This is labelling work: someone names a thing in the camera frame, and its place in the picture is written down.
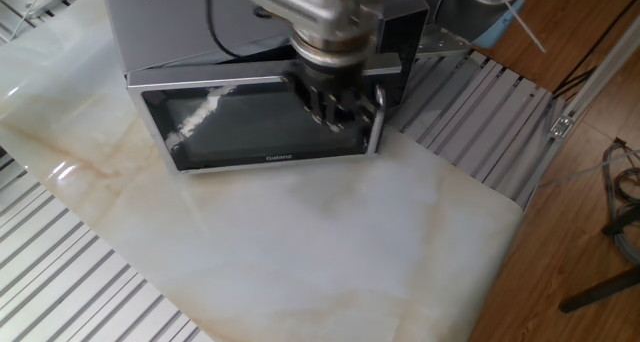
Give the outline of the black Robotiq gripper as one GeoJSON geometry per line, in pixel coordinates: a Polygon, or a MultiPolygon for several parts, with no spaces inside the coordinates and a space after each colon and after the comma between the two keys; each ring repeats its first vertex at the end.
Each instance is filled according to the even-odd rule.
{"type": "Polygon", "coordinates": [[[370,133],[376,107],[362,95],[364,70],[364,62],[328,67],[298,58],[285,69],[285,83],[319,124],[336,133],[370,133]]]}

